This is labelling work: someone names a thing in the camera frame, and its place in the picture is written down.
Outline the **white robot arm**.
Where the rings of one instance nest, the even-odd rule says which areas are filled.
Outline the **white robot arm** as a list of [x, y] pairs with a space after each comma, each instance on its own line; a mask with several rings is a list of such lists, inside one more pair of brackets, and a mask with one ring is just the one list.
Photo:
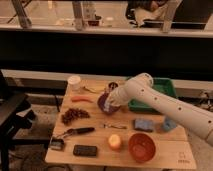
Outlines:
[[115, 88], [107, 101], [113, 106], [126, 105], [131, 100], [143, 102], [213, 146], [212, 112], [162, 94], [152, 86], [153, 78], [141, 73]]

